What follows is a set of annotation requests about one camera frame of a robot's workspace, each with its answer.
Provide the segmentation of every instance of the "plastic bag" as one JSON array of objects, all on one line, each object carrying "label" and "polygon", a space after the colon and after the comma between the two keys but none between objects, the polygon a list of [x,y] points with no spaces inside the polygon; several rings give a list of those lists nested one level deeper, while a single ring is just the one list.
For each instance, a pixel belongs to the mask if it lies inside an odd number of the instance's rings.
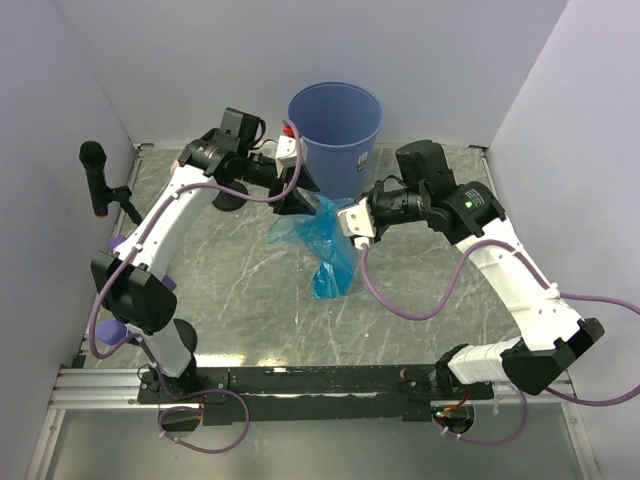
[{"label": "plastic bag", "polygon": [[286,242],[304,245],[322,260],[313,275],[313,298],[335,298],[346,295],[353,281],[358,254],[347,237],[342,235],[336,210],[351,200],[336,200],[318,195],[316,214],[280,217],[268,232],[269,244]]}]

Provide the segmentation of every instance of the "table surface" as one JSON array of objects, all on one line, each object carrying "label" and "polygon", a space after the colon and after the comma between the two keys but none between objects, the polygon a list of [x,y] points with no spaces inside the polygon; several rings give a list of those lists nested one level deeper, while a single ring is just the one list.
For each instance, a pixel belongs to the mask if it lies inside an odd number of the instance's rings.
[{"label": "table surface", "polygon": [[[469,435],[499,439],[520,424],[522,406],[476,408]],[[65,414],[48,480],[578,480],[580,465],[560,405],[532,405],[522,436],[501,446],[442,437],[433,423],[400,419],[255,422],[223,455],[158,438],[157,412],[71,410]],[[188,441],[232,442],[240,424],[200,426]]]},{"label": "table surface", "polygon": [[[373,179],[398,174],[395,148],[376,148]],[[145,215],[169,179],[180,150],[145,148],[133,185],[133,202]],[[478,149],[445,147],[458,183],[488,183]],[[249,187],[254,195],[264,189]],[[168,269],[177,282],[177,318],[198,332],[200,366],[366,365],[433,363],[461,343],[484,344],[518,335],[510,314],[484,277],[465,266],[451,300],[435,318],[411,322],[385,310],[359,272],[348,295],[313,299],[319,261],[304,247],[269,245],[278,219],[262,204],[225,213],[205,209]],[[121,233],[130,234],[128,219]],[[426,223],[391,227],[372,249],[371,276],[387,298],[418,312],[442,295],[460,253]],[[85,368],[135,368],[146,363],[137,347],[112,358],[88,355]]]}]

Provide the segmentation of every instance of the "white wall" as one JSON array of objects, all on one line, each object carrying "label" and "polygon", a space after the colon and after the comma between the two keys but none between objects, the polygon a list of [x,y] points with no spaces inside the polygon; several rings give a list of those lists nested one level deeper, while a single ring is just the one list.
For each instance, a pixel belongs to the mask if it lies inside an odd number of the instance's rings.
[{"label": "white wall", "polygon": [[[640,3],[571,0],[492,144],[490,168],[521,237],[561,289],[640,304]],[[605,337],[571,368],[580,397],[640,380],[640,318],[576,304]],[[606,479],[640,478],[640,398],[582,413]]]},{"label": "white wall", "polygon": [[113,218],[93,216],[80,143],[103,142],[109,180],[133,148],[49,0],[0,14],[0,478],[24,478],[56,372],[82,339],[93,251]]},{"label": "white wall", "polygon": [[361,84],[380,141],[489,145],[567,0],[53,0],[134,142],[185,143],[227,106],[267,119]]}]

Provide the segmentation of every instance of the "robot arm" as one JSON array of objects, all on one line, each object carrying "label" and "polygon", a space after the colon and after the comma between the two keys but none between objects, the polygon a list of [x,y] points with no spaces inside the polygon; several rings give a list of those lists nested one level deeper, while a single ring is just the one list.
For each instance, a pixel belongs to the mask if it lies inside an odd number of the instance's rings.
[{"label": "robot arm", "polygon": [[[338,212],[356,248],[380,241],[391,225],[424,220],[462,253],[492,239],[514,247],[485,246],[470,255],[513,316],[521,337],[491,345],[461,345],[440,360],[451,381],[511,381],[537,395],[604,334],[597,319],[583,319],[560,298],[516,236],[504,209],[479,182],[457,185],[439,144],[418,141],[396,152],[403,188],[377,182],[355,205]],[[531,263],[536,278],[519,260]]]},{"label": "robot arm", "polygon": [[[175,191],[185,185],[217,184],[247,194],[244,185],[238,181],[243,180],[268,188],[269,197],[282,192],[293,175],[297,158],[295,141],[281,136],[275,159],[265,157],[251,150],[259,126],[264,131],[264,121],[260,118],[227,109],[219,129],[194,140],[180,154],[179,166],[169,185],[136,231],[115,248],[113,255],[98,252],[91,263],[96,287],[101,290],[121,265],[121,259],[132,249],[139,250],[110,288],[103,306],[144,341],[145,348],[169,378],[172,388],[179,392],[192,391],[196,335],[186,322],[174,321],[177,300],[160,279],[186,232],[210,202],[221,210],[231,211],[242,207],[246,201],[238,201],[213,188],[192,189],[181,195]],[[317,190],[304,168],[297,185]],[[281,215],[315,213],[297,189],[270,206]],[[151,219],[161,208],[164,212],[148,231]],[[140,245],[141,238],[145,239],[144,248]]]}]

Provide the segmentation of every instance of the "cable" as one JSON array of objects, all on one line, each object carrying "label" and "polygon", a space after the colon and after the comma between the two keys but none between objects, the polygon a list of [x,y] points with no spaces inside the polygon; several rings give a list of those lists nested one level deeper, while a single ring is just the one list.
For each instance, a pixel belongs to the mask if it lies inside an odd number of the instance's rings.
[{"label": "cable", "polygon": [[462,405],[464,405],[465,403],[467,403],[469,401],[469,399],[471,398],[471,389],[467,390],[467,393],[464,395],[464,398],[462,400],[460,400],[460,402],[458,402],[457,405],[452,405],[450,407],[444,407],[444,411],[445,412],[455,412],[456,410],[458,410]]},{"label": "cable", "polygon": [[189,190],[194,190],[197,188],[212,188],[214,190],[218,190],[220,192],[224,192],[229,195],[233,195],[235,197],[239,197],[250,202],[274,203],[282,200],[287,195],[289,195],[289,193],[291,193],[291,191],[295,188],[296,183],[298,182],[298,178],[300,177],[300,171],[302,170],[302,157],[301,157],[302,145],[300,140],[300,134],[298,133],[298,129],[296,128],[295,124],[291,120],[285,120],[284,123],[289,127],[291,127],[291,130],[293,130],[293,136],[295,138],[295,143],[296,143],[296,165],[293,170],[291,182],[279,194],[274,195],[273,197],[254,197],[252,195],[246,195],[244,193],[236,192],[235,190],[232,190],[223,185],[209,184],[209,183],[192,183],[192,184],[185,185],[183,187],[178,188],[175,192],[173,192],[173,195],[169,195],[160,204],[158,209],[149,218],[149,221],[147,222],[144,229],[142,230],[142,233],[140,234],[140,237],[139,237],[138,244],[131,249],[129,254],[122,260],[120,265],[118,265],[118,268],[116,268],[113,274],[109,276],[109,278],[107,279],[104,286],[102,287],[102,289],[100,290],[100,292],[98,293],[98,295],[96,296],[93,302],[93,305],[91,307],[91,313],[89,315],[89,349],[91,350],[91,354],[94,357],[96,357],[99,360],[107,359],[111,355],[113,355],[122,345],[124,345],[134,337],[133,334],[127,335],[125,338],[120,340],[116,345],[114,345],[110,350],[108,350],[105,353],[101,353],[98,350],[98,346],[96,345],[96,323],[98,319],[98,313],[100,312],[100,306],[104,302],[110,288],[116,282],[116,280],[118,279],[120,274],[124,271],[124,269],[133,261],[135,256],[138,254],[138,251],[142,249],[144,242],[147,240],[147,238],[151,234],[151,231],[155,227],[156,223],[158,223],[158,220],[160,219],[162,214],[166,211],[169,205],[171,205],[171,203],[173,203],[173,201],[176,200],[176,198],[174,198],[174,195],[176,197],[179,197],[181,194]]},{"label": "cable", "polygon": [[174,392],[169,387],[169,385],[167,384],[167,380],[164,377],[164,374],[160,370],[160,366],[158,365],[158,362],[156,361],[155,357],[153,356],[153,353],[151,353],[151,350],[149,350],[149,347],[147,347],[144,341],[140,342],[140,347],[142,347],[142,351],[147,355],[151,364],[155,365],[155,371],[156,371],[156,374],[158,375],[158,379],[160,380],[160,385],[162,385],[162,389],[173,400],[181,401],[181,400],[186,400],[189,398],[199,397],[203,395],[223,394],[223,395],[230,395],[234,397],[236,400],[238,400],[240,402],[240,405],[242,405],[242,409],[244,410],[245,421],[244,421],[244,427],[242,428],[242,432],[240,432],[240,435],[238,435],[238,438],[236,438],[232,443],[230,443],[224,448],[210,449],[210,448],[198,447],[197,445],[194,445],[189,442],[185,442],[184,440],[179,439],[174,435],[171,435],[169,432],[167,432],[163,428],[162,420],[165,417],[165,415],[167,415],[169,412],[195,412],[198,415],[201,415],[204,412],[203,409],[201,408],[188,407],[185,405],[178,405],[176,407],[168,408],[158,416],[158,428],[160,429],[160,437],[168,438],[172,442],[180,444],[183,447],[189,448],[196,452],[208,453],[208,454],[228,452],[229,450],[237,447],[240,444],[240,442],[244,440],[244,437],[247,436],[247,432],[249,431],[249,426],[251,425],[251,416],[249,415],[249,406],[247,405],[247,402],[245,402],[240,395],[226,388],[211,388],[209,390],[198,390],[197,392],[193,392],[188,395],[180,395],[177,392]]},{"label": "cable", "polygon": [[[367,267],[367,261],[369,259],[369,247],[367,245],[364,245],[364,255],[362,256],[362,261],[360,262],[360,271],[362,272],[362,278],[364,280],[365,285],[369,289],[369,291],[373,294],[376,300],[378,300],[378,302],[380,302],[380,304],[383,307],[385,307],[387,310],[398,315],[399,317],[406,318],[407,320],[413,320],[413,321],[428,320],[436,316],[438,313],[440,313],[444,308],[444,306],[446,305],[449,298],[451,297],[451,293],[453,292],[453,288],[455,287],[456,282],[458,281],[458,277],[460,276],[460,272],[462,271],[464,262],[466,262],[469,256],[473,252],[475,252],[477,249],[482,247],[487,247],[487,246],[500,247],[512,253],[518,258],[518,260],[520,260],[520,262],[522,262],[525,268],[529,271],[529,273],[531,273],[533,278],[538,282],[538,284],[542,288],[548,289],[550,287],[550,285],[540,276],[536,268],[531,264],[531,262],[527,259],[527,257],[525,257],[521,252],[517,252],[516,249],[511,245],[509,245],[508,243],[501,242],[500,240],[482,240],[478,243],[475,243],[466,252],[464,252],[464,254],[462,255],[462,258],[460,258],[460,261],[458,262],[458,265],[456,265],[456,268],[453,272],[453,277],[451,278],[449,285],[444,291],[444,294],[442,295],[442,297],[440,298],[440,300],[432,310],[423,314],[410,313],[392,304],[378,291],[375,285],[373,285],[373,282],[371,281],[371,277],[369,277],[369,270]],[[618,305],[620,307],[626,308],[627,310],[631,310],[635,314],[640,315],[640,307],[630,302],[619,300],[617,298],[601,297],[597,295],[580,295],[575,293],[563,293],[563,292],[560,292],[560,297],[565,300],[610,303],[612,305]],[[562,398],[563,400],[566,400],[572,403],[577,403],[578,405],[588,406],[588,407],[609,407],[612,405],[619,405],[620,403],[626,402],[640,395],[640,385],[636,386],[635,388],[628,391],[627,393],[620,395],[619,397],[611,398],[609,400],[582,400],[580,398],[570,397],[552,388],[547,388],[546,390],[549,393],[552,393],[553,395],[559,398]]]},{"label": "cable", "polygon": [[463,442],[475,443],[478,445],[504,445],[505,443],[513,442],[514,440],[517,440],[520,435],[522,435],[522,432],[524,432],[524,429],[527,426],[527,422],[529,421],[529,403],[527,402],[527,397],[520,390],[518,390],[518,393],[520,394],[520,398],[522,399],[522,422],[520,422],[520,426],[515,432],[513,432],[508,437],[502,438],[500,440],[483,440],[481,438],[469,437],[468,435],[458,435],[457,433],[453,433],[452,431],[450,431],[446,425],[443,425],[438,420],[434,419],[434,423],[438,427],[440,427],[443,434],[462,440]]},{"label": "cable", "polygon": [[[610,303],[612,305],[618,305],[619,307],[626,308],[627,310],[631,310],[636,315],[640,315],[640,308],[636,305],[626,302],[624,300],[618,300],[617,298],[612,297],[600,297],[597,295],[580,295],[575,293],[561,293],[562,298],[567,300],[578,300],[581,302],[599,302],[599,303]],[[627,393],[620,395],[619,397],[611,398],[609,400],[582,400],[580,398],[570,397],[565,395],[564,393],[558,392],[553,388],[546,388],[547,392],[552,393],[556,397],[562,398],[567,402],[577,403],[578,405],[584,405],[586,407],[610,407],[613,405],[619,405],[621,403],[627,402],[632,398],[640,395],[640,385],[635,387],[634,389],[628,391]]]},{"label": "cable", "polygon": [[447,302],[449,301],[449,298],[453,293],[453,289],[456,286],[456,283],[458,282],[458,278],[460,277],[460,273],[462,272],[462,267],[464,266],[464,262],[467,261],[467,259],[471,256],[473,252],[475,252],[479,248],[483,248],[487,246],[501,247],[507,250],[508,252],[513,253],[513,255],[515,255],[524,264],[527,270],[531,272],[531,275],[533,275],[533,277],[542,286],[542,288],[545,288],[545,289],[549,288],[549,285],[547,284],[547,282],[544,281],[544,279],[540,276],[540,274],[535,269],[535,267],[531,265],[531,262],[529,262],[529,260],[527,260],[527,258],[521,252],[516,251],[516,249],[513,248],[511,245],[505,242],[501,242],[500,240],[482,240],[478,243],[473,244],[471,247],[469,247],[469,249],[466,252],[464,252],[464,254],[462,255],[462,258],[458,262],[458,265],[456,265],[456,268],[453,272],[453,277],[451,277],[451,281],[449,282],[449,285],[447,285],[447,288],[442,294],[442,297],[440,298],[436,306],[426,313],[407,312],[406,310],[391,303],[378,291],[378,289],[375,287],[375,285],[371,281],[371,277],[369,276],[367,261],[369,259],[370,249],[367,245],[364,245],[364,255],[362,256],[362,261],[360,262],[360,271],[362,272],[362,279],[364,280],[364,283],[369,289],[369,291],[376,298],[376,300],[378,300],[378,302],[380,302],[380,304],[384,308],[389,310],[391,313],[395,313],[399,317],[406,318],[407,320],[412,320],[412,321],[429,320],[430,318],[433,318],[437,314],[439,314],[444,308],[444,306],[447,304]]}]

